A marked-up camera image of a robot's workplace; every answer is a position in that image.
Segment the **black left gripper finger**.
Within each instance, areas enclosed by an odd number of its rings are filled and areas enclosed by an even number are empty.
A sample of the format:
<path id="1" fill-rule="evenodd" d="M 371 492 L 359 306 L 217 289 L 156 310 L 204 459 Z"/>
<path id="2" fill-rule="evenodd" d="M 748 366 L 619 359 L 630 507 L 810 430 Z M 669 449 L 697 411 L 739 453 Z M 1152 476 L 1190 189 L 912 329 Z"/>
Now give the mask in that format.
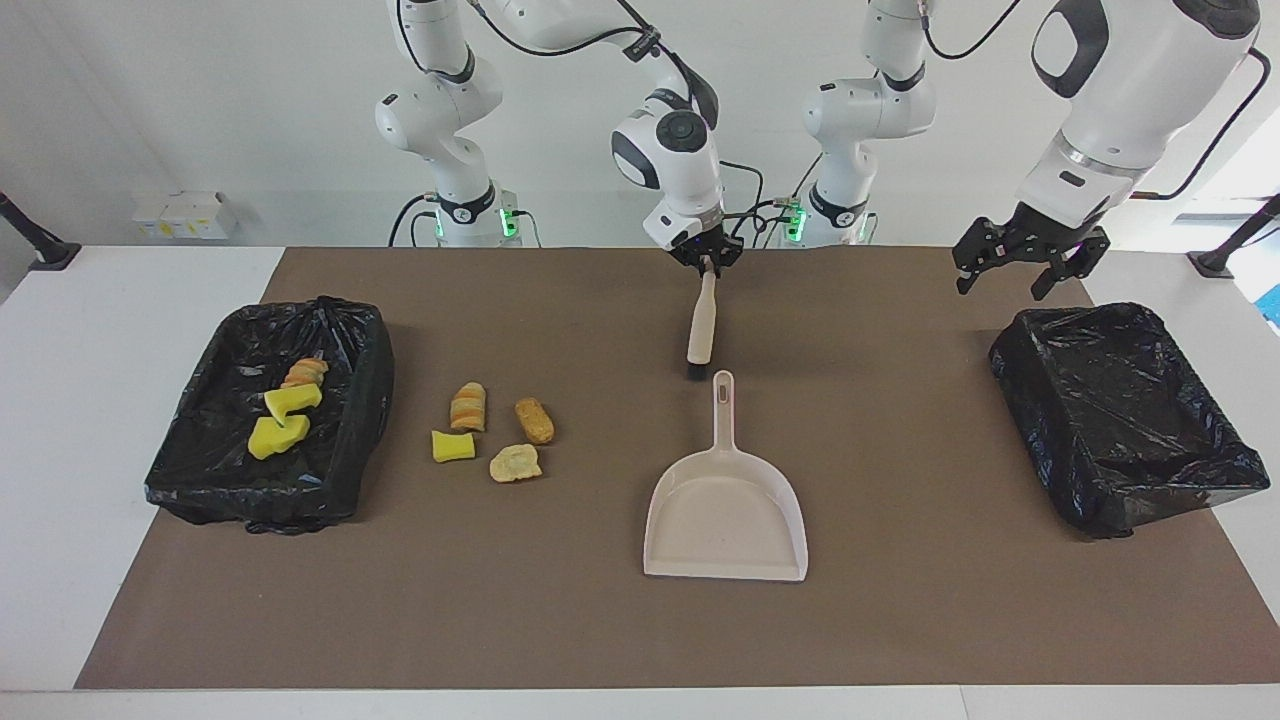
<path id="1" fill-rule="evenodd" d="M 1009 228 L 1004 224 L 974 220 L 969 225 L 952 247 L 952 260 L 959 273 L 955 284 L 961 296 L 970 292 L 982 273 L 1016 259 L 1010 254 L 1007 240 Z"/>
<path id="2" fill-rule="evenodd" d="M 1100 263 L 1111 246 L 1106 234 L 1088 234 L 1071 252 L 1056 252 L 1036 282 L 1030 286 L 1030 296 L 1043 300 L 1057 284 L 1071 279 L 1084 279 Z"/>

